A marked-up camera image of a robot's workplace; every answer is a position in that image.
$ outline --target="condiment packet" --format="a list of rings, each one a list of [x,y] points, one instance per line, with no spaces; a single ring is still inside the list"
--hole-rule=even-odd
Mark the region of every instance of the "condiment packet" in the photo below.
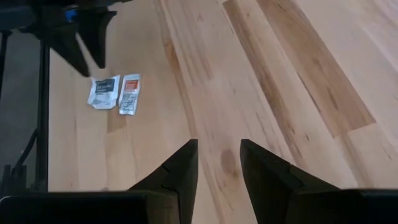
[[[141,89],[140,75],[125,75],[119,97],[119,114],[134,115],[137,110],[139,90]]]
[[[91,78],[92,86],[87,103],[97,110],[108,110],[116,106],[120,75],[105,80]]]

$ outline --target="hardwood plank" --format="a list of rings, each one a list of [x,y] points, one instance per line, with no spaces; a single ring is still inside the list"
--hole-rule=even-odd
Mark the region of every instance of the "hardwood plank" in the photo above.
[[[182,67],[189,62],[204,67],[194,53],[186,58],[182,48],[191,41],[186,34],[196,27],[195,38],[209,61],[211,79],[190,86],[184,78],[200,139],[200,155],[205,176],[221,223],[255,222],[248,209],[250,201],[241,176],[239,142],[247,136],[282,155],[292,156],[280,133],[269,105],[239,40],[229,26],[222,8],[214,1],[162,1],[170,33]],[[189,69],[182,69],[183,77]]]
[[[398,2],[395,0],[343,1],[388,61],[398,69]]]
[[[137,114],[126,117],[129,139],[124,140],[133,150],[139,181],[184,145],[190,133],[153,3],[141,0],[120,6],[115,22],[124,35],[117,36],[113,47],[114,58],[119,60],[113,70],[142,77]]]
[[[341,151],[256,2],[230,0],[224,8],[297,165],[335,185],[356,187]]]
[[[75,82],[72,68],[50,51],[49,186],[53,191],[79,189],[76,147]]]
[[[398,149],[398,71],[343,1],[296,2],[327,44],[388,140]]]
[[[107,112],[108,128],[107,133],[112,133],[127,126],[126,117],[120,116],[118,110],[109,110]]]
[[[189,79],[187,79],[188,86],[203,83],[204,80],[210,79],[212,74],[209,69],[208,58],[203,52],[203,40],[200,38],[200,34],[195,27],[194,21],[197,18],[189,14],[190,8],[188,2],[175,4],[174,7],[178,7],[178,14],[175,16],[182,16],[185,18],[184,21],[169,21],[171,24],[178,22],[179,29],[175,30],[175,37],[176,41],[182,45],[179,53],[183,55],[187,63],[187,66],[182,66],[187,70],[185,74],[189,77]]]
[[[107,190],[125,190],[136,180],[137,162],[127,136],[127,128],[106,135],[106,184]]]
[[[360,169],[360,187],[397,187],[398,152],[392,147],[377,124],[350,131],[347,136],[336,137],[337,143],[348,148],[346,157],[351,166]]]
[[[76,107],[76,148],[79,168],[79,190],[101,190],[106,187],[107,111],[93,113],[87,105],[91,80],[74,73]]]
[[[327,46],[291,0],[257,0],[332,135],[374,122]]]
[[[217,214],[218,208],[215,205],[215,197],[211,192],[205,171],[201,162],[199,162],[197,197],[195,199],[192,223],[222,223]]]
[[[192,105],[190,98],[188,96],[188,90],[187,86],[184,83],[184,77],[181,71],[181,66],[180,62],[178,61],[177,58],[177,53],[175,51],[174,43],[172,40],[172,36],[169,30],[169,25],[167,25],[167,18],[165,15],[165,12],[162,8],[162,3],[160,0],[154,0],[153,1],[154,6],[156,8],[156,13],[158,15],[158,20],[159,20],[159,25],[160,25],[160,31],[162,34],[162,42],[165,50],[165,54],[167,57],[167,60],[169,61],[169,64],[172,68],[175,81],[177,82],[178,90],[180,93],[180,96],[182,98],[182,103],[184,107],[185,114],[188,119],[188,127],[190,130],[190,134],[192,138],[197,138],[197,129],[195,125],[195,120],[193,117],[193,110],[192,110]]]

